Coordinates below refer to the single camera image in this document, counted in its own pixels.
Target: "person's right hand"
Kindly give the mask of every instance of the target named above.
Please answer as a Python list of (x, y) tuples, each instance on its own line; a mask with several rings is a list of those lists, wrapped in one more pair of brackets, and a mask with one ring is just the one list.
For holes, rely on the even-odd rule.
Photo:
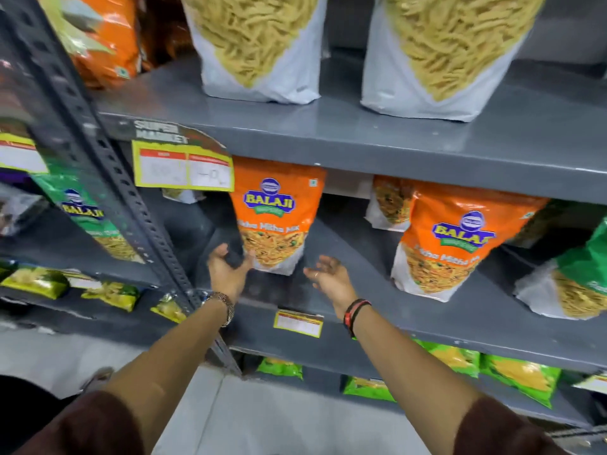
[(316, 268), (304, 268), (303, 271), (308, 279), (314, 281), (314, 287), (331, 299), (335, 314), (343, 320), (348, 306), (358, 299), (345, 266), (336, 258), (321, 255)]

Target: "maroon sleeve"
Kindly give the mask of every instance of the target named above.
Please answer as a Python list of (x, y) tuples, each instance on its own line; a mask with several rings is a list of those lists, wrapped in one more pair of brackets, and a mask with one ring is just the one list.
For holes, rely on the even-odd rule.
[(453, 455), (566, 455), (550, 437), (508, 407), (482, 397), (462, 420)]
[(34, 435), (15, 455), (143, 455), (137, 424), (126, 406), (104, 391), (85, 394)]

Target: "metal watch strap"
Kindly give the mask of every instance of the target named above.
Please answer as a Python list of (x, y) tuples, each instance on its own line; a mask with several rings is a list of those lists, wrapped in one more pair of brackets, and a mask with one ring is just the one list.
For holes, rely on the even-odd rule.
[(226, 306), (226, 308), (228, 309), (228, 318), (226, 320), (226, 323), (222, 326), (225, 327), (227, 326), (230, 321), (232, 321), (232, 318), (234, 317), (234, 304), (232, 303), (232, 301), (230, 300), (230, 298), (224, 294), (223, 292), (211, 292), (209, 294), (209, 298), (214, 297), (218, 300), (221, 300), (222, 303)]

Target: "price tag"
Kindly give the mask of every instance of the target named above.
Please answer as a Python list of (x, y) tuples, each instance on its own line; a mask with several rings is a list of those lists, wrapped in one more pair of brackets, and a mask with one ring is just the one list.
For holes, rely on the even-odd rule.
[(49, 171), (33, 140), (7, 132), (0, 133), (0, 167), (33, 173)]
[(322, 316), (312, 316), (289, 310), (278, 310), (274, 318), (274, 328), (320, 338), (322, 320)]
[(178, 124), (136, 120), (132, 141), (135, 185), (234, 191), (234, 165), (225, 147)]

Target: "white price label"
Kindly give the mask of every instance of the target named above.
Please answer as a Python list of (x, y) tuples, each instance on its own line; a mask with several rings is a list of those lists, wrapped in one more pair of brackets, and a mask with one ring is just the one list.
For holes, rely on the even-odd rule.
[(229, 188), (232, 168), (210, 156), (189, 155), (189, 184), (194, 187)]
[(312, 316), (289, 310), (278, 310), (276, 318), (274, 318), (274, 327), (320, 338), (322, 316)]
[(144, 184), (187, 185), (187, 156), (164, 150), (140, 150), (140, 181)]
[(0, 166), (27, 172), (49, 171), (34, 145), (7, 140), (0, 140)]

